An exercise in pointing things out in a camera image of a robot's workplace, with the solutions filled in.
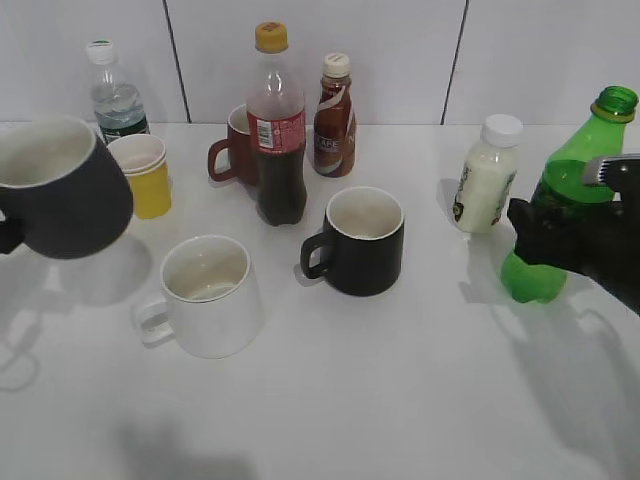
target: green plastic bottle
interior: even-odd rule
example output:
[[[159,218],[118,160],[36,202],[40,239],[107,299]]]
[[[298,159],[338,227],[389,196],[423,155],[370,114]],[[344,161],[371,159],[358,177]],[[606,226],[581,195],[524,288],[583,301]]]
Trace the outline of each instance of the green plastic bottle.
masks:
[[[628,88],[605,88],[591,105],[591,118],[547,160],[531,204],[536,209],[560,209],[567,218],[575,218],[593,204],[611,201],[613,191],[585,187],[582,173],[594,157],[622,153],[624,129],[637,104],[638,96]],[[512,251],[502,264],[500,279],[518,302],[549,303],[562,291],[567,272],[528,265]]]

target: mug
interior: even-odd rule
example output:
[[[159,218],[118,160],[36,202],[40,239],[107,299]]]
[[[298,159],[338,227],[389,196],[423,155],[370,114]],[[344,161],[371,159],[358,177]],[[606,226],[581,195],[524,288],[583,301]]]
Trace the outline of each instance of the mug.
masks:
[[[50,117],[0,137],[0,252],[24,242],[51,258],[94,254],[129,225],[120,167],[82,120]]]
[[[107,147],[129,181],[136,217],[149,219],[171,209],[167,149],[158,137],[135,134]]]
[[[300,266],[307,278],[325,277],[349,295],[384,292],[400,275],[404,212],[389,193],[374,187],[352,187],[336,193],[324,217],[322,233],[302,244]],[[311,254],[322,248],[320,263]]]
[[[247,249],[220,235],[203,235],[174,247],[160,267],[158,292],[132,310],[142,343],[175,337],[184,351],[224,358],[260,332],[264,314]],[[166,314],[166,321],[156,318]]]
[[[216,159],[218,154],[225,148],[229,149],[229,169],[216,173]],[[229,114],[227,119],[227,138],[218,140],[211,145],[207,166],[209,177],[215,182],[224,182],[238,177],[247,185],[258,185],[258,166],[251,153],[246,105],[234,108]]]

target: white tile wall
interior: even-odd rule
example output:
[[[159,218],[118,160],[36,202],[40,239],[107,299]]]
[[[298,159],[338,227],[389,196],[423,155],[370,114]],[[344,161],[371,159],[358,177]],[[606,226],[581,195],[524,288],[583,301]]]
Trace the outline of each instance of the white tile wall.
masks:
[[[0,121],[92,118],[84,45],[110,38],[150,120],[186,120],[160,0],[2,0]]]
[[[280,19],[311,116],[323,54],[353,61],[361,123],[440,121],[465,0],[167,0],[193,121],[245,98],[253,28]],[[640,90],[639,0],[470,0],[446,123],[495,112],[581,123],[599,90]],[[84,45],[116,43],[152,121],[186,121],[162,0],[1,0],[0,121],[91,118]]]
[[[324,54],[337,50],[352,60],[359,122],[440,122],[464,0],[168,3],[195,122],[224,122],[245,100],[254,27],[273,19],[287,24],[309,115],[320,95]]]
[[[640,91],[640,1],[471,0],[446,123],[581,123],[602,87]]]

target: yellow bottle cap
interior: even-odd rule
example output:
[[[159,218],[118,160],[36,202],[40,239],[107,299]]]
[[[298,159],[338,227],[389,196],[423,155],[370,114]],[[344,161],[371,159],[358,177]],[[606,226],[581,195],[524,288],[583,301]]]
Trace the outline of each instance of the yellow bottle cap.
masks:
[[[287,27],[280,22],[265,22],[256,27],[256,48],[264,53],[280,53],[289,47]]]

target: bottle label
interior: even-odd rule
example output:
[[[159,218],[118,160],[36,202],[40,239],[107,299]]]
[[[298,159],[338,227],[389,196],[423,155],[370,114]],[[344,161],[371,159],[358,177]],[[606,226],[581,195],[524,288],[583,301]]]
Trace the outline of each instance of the bottle label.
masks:
[[[339,177],[353,168],[356,122],[349,90],[323,88],[314,128],[313,166],[321,175]]]
[[[502,217],[502,211],[504,210],[504,204],[507,203],[507,197],[509,196],[509,190],[511,190],[511,184],[513,180],[516,178],[516,172],[513,172],[507,178],[507,182],[504,184],[504,188],[502,190],[502,194],[500,195],[500,200],[498,200],[498,204],[496,205],[496,211],[493,215],[493,221],[491,225],[495,225],[500,221],[500,217]]]
[[[261,153],[279,155],[293,152],[305,143],[304,110],[281,120],[263,120],[247,113],[251,145]]]
[[[453,200],[453,218],[456,222],[459,222],[462,218],[462,214],[464,213],[464,204],[462,203],[462,191],[464,190],[464,186],[469,179],[469,174],[471,173],[471,169],[468,166],[464,166],[462,170],[462,176],[460,177],[460,185],[458,185],[458,191],[456,192],[456,197]]]
[[[124,128],[104,128],[100,126],[100,131],[104,137],[104,143],[109,145],[114,140],[120,137],[126,137],[127,135],[134,135],[136,133],[149,133],[149,124],[147,123],[147,117],[142,117],[138,123]]]
[[[465,165],[453,204],[455,221],[468,231],[484,231],[498,223],[515,178],[516,172],[502,176],[482,168],[474,171]]]

